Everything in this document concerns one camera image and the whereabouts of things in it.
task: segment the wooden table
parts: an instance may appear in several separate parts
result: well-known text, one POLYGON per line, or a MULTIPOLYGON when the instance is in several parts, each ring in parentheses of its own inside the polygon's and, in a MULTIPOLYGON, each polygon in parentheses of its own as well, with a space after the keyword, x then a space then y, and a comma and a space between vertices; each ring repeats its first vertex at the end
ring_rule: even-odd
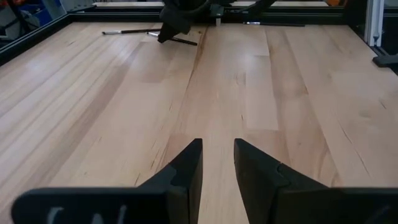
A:
POLYGON ((135 186, 203 138, 200 223, 248 223, 244 138, 329 186, 398 186, 398 78, 347 26, 73 23, 0 67, 0 222, 25 190, 135 186))
MULTIPOLYGON (((98 7, 142 7, 142 6, 163 6, 163 2, 96 2, 94 3, 98 7)), ((233 2, 232 6, 250 6, 254 4, 254 1, 237 1, 233 2)), ((272 6, 292 6, 292 7, 320 7, 328 6, 326 2, 323 1, 277 1, 272 6)))

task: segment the black pen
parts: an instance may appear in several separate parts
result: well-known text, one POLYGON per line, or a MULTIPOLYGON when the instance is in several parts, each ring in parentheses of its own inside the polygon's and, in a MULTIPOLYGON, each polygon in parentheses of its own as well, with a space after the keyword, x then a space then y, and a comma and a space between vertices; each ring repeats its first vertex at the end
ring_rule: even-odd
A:
POLYGON ((272 23, 272 22, 243 22, 247 25, 262 25, 262 26, 292 26, 292 27, 305 27, 304 24, 284 24, 284 23, 272 23))
POLYGON ((160 29, 138 29, 138 30, 114 30, 114 31, 104 31, 102 34, 111 35, 111 34, 136 34, 141 32, 158 32, 160 29))
MULTIPOLYGON (((155 34, 155 33, 152 33, 152 32, 147 32, 147 34, 151 35, 153 37, 157 37, 158 36, 158 34, 155 34)), ((184 43, 184 44, 193 45, 193 46, 197 46, 198 45, 198 43, 195 43, 195 42, 192 42, 192 41, 189 41, 189 40, 183 40, 183 39, 176 38, 176 37, 172 37, 170 40, 174 41, 174 42, 180 42, 180 43, 184 43)))

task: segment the wooden tabletop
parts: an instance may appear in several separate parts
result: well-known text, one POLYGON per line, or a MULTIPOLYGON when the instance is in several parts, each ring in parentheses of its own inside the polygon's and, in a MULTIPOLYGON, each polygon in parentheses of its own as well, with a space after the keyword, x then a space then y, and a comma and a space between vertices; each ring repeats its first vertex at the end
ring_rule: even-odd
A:
POLYGON ((137 186, 203 138, 199 223, 247 224, 243 138, 328 186, 398 186, 398 77, 347 26, 73 23, 0 67, 0 223, 23 191, 137 186))
MULTIPOLYGON (((237 1, 232 3, 232 6, 250 6, 254 4, 254 1, 237 1)), ((96 2, 94 3, 98 7, 142 7, 142 6, 163 6, 163 2, 96 2)), ((306 7, 319 7, 328 6, 323 1, 277 1, 272 6, 306 6, 306 7)))

